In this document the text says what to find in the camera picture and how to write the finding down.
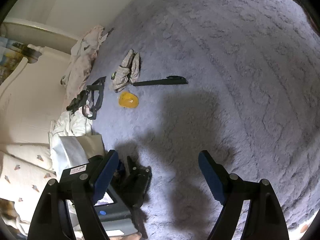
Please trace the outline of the pink floral crumpled cloth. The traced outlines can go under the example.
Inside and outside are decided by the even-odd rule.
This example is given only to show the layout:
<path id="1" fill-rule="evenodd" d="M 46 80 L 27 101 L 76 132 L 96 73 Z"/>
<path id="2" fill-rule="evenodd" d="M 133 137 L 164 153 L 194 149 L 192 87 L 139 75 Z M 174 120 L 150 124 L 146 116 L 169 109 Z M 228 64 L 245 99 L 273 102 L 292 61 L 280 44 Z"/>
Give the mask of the pink floral crumpled cloth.
<path id="1" fill-rule="evenodd" d="M 66 89 L 65 105 L 71 103 L 83 90 L 99 48 L 106 39 L 103 31 L 103 26 L 96 25 L 71 48 L 69 65 L 60 80 L 60 84 Z"/>

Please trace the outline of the beige plaid cloth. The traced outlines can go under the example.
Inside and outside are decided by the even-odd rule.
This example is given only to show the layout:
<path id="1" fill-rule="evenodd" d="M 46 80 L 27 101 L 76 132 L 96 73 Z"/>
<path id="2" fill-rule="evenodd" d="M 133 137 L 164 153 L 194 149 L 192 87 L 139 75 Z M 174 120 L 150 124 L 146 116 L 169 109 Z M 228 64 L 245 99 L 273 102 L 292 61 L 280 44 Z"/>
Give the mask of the beige plaid cloth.
<path id="1" fill-rule="evenodd" d="M 111 76 L 111 89 L 118 93 L 140 77 L 140 53 L 130 49 L 121 64 Z"/>

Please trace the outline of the white crumpled cloth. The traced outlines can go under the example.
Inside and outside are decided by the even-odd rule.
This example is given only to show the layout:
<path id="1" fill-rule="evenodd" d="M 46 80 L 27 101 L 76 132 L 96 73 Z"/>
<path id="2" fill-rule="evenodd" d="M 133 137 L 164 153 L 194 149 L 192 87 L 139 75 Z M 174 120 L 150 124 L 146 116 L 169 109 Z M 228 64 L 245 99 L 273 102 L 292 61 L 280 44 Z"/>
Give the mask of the white crumpled cloth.
<path id="1" fill-rule="evenodd" d="M 92 120 L 86 118 L 81 111 L 72 113 L 65 111 L 57 120 L 50 123 L 49 139 L 55 137 L 92 135 Z"/>

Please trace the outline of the black pen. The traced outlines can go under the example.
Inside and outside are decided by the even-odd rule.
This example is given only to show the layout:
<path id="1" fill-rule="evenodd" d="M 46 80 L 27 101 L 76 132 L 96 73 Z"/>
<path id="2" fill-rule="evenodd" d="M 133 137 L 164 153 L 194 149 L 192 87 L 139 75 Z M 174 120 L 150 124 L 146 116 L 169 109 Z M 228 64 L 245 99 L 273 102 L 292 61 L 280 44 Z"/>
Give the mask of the black pen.
<path id="1" fill-rule="evenodd" d="M 186 80 L 185 77 L 172 75 L 172 76 L 167 76 L 165 79 L 135 82 L 132 85 L 135 87 L 139 87 L 139 86 L 186 85 L 186 84 L 188 84 L 188 81 Z"/>

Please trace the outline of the ice cream print pillow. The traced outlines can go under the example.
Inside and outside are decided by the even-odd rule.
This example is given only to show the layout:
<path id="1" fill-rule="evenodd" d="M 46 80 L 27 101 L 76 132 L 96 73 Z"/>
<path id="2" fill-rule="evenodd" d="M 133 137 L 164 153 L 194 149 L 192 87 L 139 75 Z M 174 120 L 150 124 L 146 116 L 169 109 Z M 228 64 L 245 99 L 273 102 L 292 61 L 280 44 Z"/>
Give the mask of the ice cream print pillow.
<path id="1" fill-rule="evenodd" d="M 31 222 L 47 181 L 55 177 L 48 147 L 1 144 L 1 198 L 13 202 L 23 222 Z"/>

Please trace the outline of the purple fuzzy blanket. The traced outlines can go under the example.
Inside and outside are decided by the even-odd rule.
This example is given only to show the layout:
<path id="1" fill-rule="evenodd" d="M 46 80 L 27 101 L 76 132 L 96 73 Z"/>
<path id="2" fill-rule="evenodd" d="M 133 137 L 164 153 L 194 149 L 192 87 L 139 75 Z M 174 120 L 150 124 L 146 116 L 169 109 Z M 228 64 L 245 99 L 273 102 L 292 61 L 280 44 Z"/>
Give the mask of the purple fuzzy blanket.
<path id="1" fill-rule="evenodd" d="M 105 89 L 93 131 L 152 169 L 136 213 L 147 239 L 206 239 L 221 210 L 199 169 L 207 150 L 242 179 L 268 179 L 289 229 L 319 210 L 319 35 L 294 0 L 133 0 L 111 23 L 91 80 L 128 50 L 141 80 L 135 109 Z"/>

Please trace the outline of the yellow jelly cup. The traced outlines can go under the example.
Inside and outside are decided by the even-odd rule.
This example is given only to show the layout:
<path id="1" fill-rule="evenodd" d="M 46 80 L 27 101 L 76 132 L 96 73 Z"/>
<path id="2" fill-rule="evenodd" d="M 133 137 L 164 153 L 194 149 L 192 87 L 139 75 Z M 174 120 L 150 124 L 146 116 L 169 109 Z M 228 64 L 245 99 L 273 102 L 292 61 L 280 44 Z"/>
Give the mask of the yellow jelly cup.
<path id="1" fill-rule="evenodd" d="M 118 103 L 121 107 L 136 108 L 139 105 L 139 99 L 134 94 L 124 91 L 120 94 Z"/>

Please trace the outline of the white wooden headboard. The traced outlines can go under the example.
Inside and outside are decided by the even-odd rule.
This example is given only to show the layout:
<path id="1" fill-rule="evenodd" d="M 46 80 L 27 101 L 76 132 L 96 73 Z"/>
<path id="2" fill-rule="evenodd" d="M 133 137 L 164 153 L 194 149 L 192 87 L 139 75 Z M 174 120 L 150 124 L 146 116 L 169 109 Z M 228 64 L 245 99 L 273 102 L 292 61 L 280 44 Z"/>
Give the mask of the white wooden headboard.
<path id="1" fill-rule="evenodd" d="M 50 122 L 63 111 L 65 89 L 60 79 L 78 36 L 32 21 L 8 17 L 1 30 L 40 53 L 24 57 L 1 84 L 1 143 L 47 144 Z"/>

